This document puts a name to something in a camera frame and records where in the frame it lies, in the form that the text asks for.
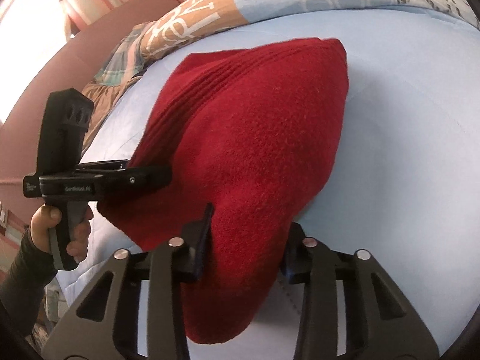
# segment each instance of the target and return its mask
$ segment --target red cloth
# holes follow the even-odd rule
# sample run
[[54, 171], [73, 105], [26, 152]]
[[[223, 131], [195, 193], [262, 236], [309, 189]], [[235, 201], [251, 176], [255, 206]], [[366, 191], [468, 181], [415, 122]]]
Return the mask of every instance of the red cloth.
[[170, 186], [99, 211], [144, 251], [214, 205], [202, 280], [182, 287], [198, 343], [240, 334], [278, 272], [294, 216], [325, 185], [348, 89], [339, 40], [189, 55], [161, 91], [129, 167], [170, 163]]

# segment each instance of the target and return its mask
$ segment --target black sleeve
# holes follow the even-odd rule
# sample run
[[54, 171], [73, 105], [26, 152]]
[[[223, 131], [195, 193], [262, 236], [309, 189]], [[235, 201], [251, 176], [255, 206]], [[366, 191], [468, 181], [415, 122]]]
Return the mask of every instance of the black sleeve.
[[0, 302], [24, 337], [32, 332], [44, 287], [56, 274], [53, 257], [37, 249], [28, 230], [7, 277], [0, 286]]

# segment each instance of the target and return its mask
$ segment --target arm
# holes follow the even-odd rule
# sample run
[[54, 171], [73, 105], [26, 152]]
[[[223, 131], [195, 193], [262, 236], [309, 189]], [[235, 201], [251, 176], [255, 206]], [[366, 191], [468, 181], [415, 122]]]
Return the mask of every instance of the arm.
[[[88, 219], [92, 218], [89, 209], [85, 221], [73, 231], [74, 240], [67, 246], [68, 254], [78, 261], [86, 258], [90, 234]], [[24, 337], [30, 334], [37, 320], [44, 287], [57, 274], [47, 231], [49, 227], [56, 226], [60, 219], [58, 209], [45, 206], [38, 209], [32, 218], [30, 230], [23, 236], [19, 253], [0, 286], [0, 302]]]

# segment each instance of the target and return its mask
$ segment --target light blue bed sheet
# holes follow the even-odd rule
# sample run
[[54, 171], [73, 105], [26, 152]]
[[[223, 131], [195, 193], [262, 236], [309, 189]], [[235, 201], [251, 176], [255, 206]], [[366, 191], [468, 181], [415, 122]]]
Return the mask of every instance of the light blue bed sheet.
[[[83, 161], [130, 158], [160, 89], [188, 54], [304, 37], [341, 40], [350, 90], [333, 173], [299, 222], [333, 250], [370, 250], [444, 352], [480, 303], [480, 32], [472, 26], [421, 9], [342, 10], [210, 36], [153, 64]], [[58, 274], [69, 303], [114, 250], [140, 251], [96, 210], [92, 225], [87, 259]], [[190, 343], [192, 359], [290, 360], [299, 320], [292, 304], [301, 297], [282, 288], [275, 284], [261, 317], [231, 342]], [[140, 330], [143, 353], [145, 320]]]

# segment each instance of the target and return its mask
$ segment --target fingernail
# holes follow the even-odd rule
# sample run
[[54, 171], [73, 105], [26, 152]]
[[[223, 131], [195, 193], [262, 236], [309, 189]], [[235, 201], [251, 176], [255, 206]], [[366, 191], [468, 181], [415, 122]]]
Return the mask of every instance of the fingernail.
[[61, 217], [62, 217], [62, 213], [58, 208], [52, 208], [50, 210], [50, 218], [57, 220], [57, 219], [60, 219]]

